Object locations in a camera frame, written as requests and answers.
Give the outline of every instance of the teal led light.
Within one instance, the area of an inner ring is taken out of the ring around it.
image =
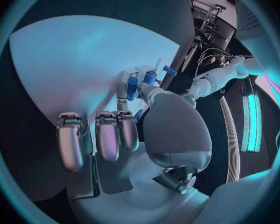
[[[241,151],[259,152],[262,141],[262,115],[257,95],[243,97],[244,133]]]

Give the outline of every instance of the robotic arm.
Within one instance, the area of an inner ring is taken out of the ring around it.
[[[194,77],[193,83],[184,98],[194,103],[199,97],[205,97],[223,88],[231,79],[243,79],[248,75],[264,75],[263,69],[255,58],[236,57],[221,68],[215,68]]]

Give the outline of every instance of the white curved panel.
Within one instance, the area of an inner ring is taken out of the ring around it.
[[[33,23],[13,33],[9,43],[20,80],[54,125],[62,112],[77,112],[92,122],[97,110],[115,111],[123,70],[155,67],[159,59],[170,65],[179,48],[143,27],[87,15]],[[135,100],[129,106],[135,113],[144,104]]]

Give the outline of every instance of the white robotic arm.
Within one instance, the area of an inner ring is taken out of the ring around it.
[[[195,100],[199,97],[205,97],[216,92],[231,79],[243,79],[248,75],[264,75],[261,65],[255,58],[236,57],[225,67],[215,68],[194,77],[193,83],[184,97],[193,101],[195,106]]]

